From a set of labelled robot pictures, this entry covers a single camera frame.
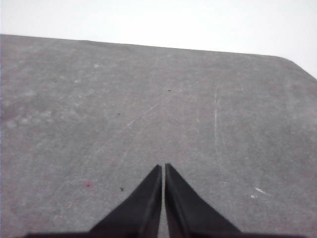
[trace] stain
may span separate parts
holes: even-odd
[[[40,123],[41,122],[41,119],[39,118],[32,118],[32,122],[37,124],[37,123]]]
[[[26,92],[24,95],[27,96],[27,97],[34,97],[34,96],[36,95],[36,92],[34,92],[34,91],[28,91],[28,92]]]
[[[7,123],[6,123],[6,126],[9,128],[9,129],[13,129],[16,127],[16,123],[13,121],[13,120],[9,120]]]
[[[90,181],[85,182],[85,187],[86,188],[92,188],[94,186],[94,184]]]
[[[42,112],[42,113],[41,113],[41,116],[46,117],[46,118],[49,118],[49,117],[52,116],[52,113],[51,113],[51,111],[45,111],[45,112]]]
[[[11,102],[10,101],[3,101],[2,104],[5,106],[5,107],[9,107]]]
[[[93,94],[94,92],[95,92],[94,89],[91,88],[88,90],[86,96],[89,96],[89,95]]]
[[[29,123],[29,120],[27,118],[22,118],[20,121],[21,125],[27,125]]]

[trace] red spot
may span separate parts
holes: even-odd
[[[90,182],[90,181],[85,182],[85,187],[86,187],[86,188],[92,188],[93,186],[94,186],[94,185],[93,185],[92,182]]]

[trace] white wall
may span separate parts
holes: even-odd
[[[281,56],[317,78],[317,0],[2,0],[1,32]]]

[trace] gray concrete surface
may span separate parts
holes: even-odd
[[[3,238],[86,231],[166,162],[241,230],[313,237],[317,81],[278,57],[1,36]]]

